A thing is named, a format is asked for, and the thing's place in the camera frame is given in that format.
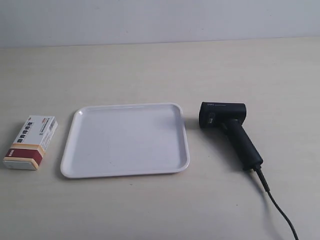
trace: table surface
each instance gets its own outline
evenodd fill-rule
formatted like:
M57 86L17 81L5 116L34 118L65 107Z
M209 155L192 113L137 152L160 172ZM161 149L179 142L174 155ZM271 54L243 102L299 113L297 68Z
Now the table surface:
M0 50L0 154L29 115L58 129L37 171L0 167L2 240L290 240L218 131L198 127L202 101L244 102L271 192L300 239L320 239L320 38ZM60 163L84 106L174 102L187 170L65 179Z

